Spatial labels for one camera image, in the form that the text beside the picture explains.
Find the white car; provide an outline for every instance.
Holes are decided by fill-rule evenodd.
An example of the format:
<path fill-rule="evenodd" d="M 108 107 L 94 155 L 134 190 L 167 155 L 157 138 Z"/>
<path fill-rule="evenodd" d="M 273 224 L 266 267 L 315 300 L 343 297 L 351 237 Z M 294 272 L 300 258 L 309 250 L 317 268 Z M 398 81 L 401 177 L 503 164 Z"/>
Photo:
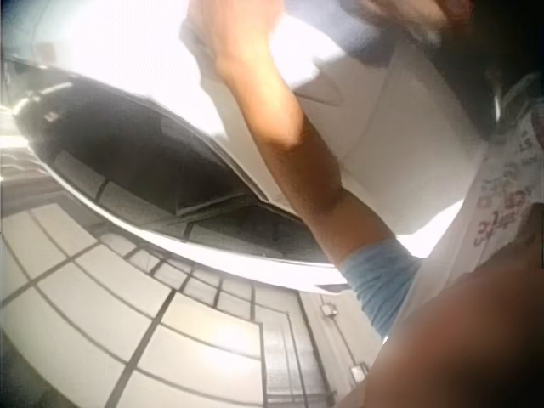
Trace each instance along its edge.
<path fill-rule="evenodd" d="M 286 3 L 271 38 L 282 76 L 346 188 L 426 256 L 462 203 L 484 139 L 419 47 L 384 41 L 336 2 Z M 3 54 L 23 134 L 68 190 L 147 241 L 256 281 L 343 285 L 269 174 L 186 7 L 10 4 Z"/>

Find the sleeve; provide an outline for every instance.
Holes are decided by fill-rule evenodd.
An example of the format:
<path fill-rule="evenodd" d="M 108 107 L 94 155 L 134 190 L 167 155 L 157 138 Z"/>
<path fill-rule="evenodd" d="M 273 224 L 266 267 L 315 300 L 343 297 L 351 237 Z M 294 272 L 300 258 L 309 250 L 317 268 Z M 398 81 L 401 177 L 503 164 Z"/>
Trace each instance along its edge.
<path fill-rule="evenodd" d="M 400 242 L 391 239 L 361 248 L 339 269 L 372 326 L 386 337 L 421 265 L 421 258 L 412 256 Z"/>

